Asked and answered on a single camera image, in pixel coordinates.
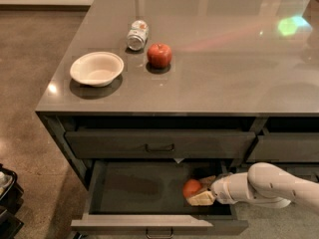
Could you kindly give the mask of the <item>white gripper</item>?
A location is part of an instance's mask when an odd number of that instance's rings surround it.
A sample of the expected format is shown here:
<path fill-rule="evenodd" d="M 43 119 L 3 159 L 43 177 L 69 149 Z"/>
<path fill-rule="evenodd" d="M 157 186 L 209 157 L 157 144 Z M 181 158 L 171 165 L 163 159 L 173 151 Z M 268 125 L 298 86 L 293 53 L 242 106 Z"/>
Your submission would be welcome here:
<path fill-rule="evenodd" d="M 199 180 L 203 187 L 209 187 L 210 191 L 202 191 L 189 196 L 186 201 L 191 206 L 209 206 L 216 200 L 221 204 L 235 204 L 247 200 L 247 174 L 228 173 L 201 178 Z"/>

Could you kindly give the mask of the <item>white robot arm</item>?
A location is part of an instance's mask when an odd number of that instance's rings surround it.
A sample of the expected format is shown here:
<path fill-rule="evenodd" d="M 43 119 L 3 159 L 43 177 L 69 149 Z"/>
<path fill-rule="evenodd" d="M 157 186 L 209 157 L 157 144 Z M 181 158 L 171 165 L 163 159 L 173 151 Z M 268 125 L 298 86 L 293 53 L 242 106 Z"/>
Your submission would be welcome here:
<path fill-rule="evenodd" d="M 319 213 L 319 184 L 296 177 L 265 162 L 253 164 L 247 172 L 212 175 L 188 180 L 182 189 L 191 206 L 246 202 L 266 208 L 284 208 L 291 202 Z"/>

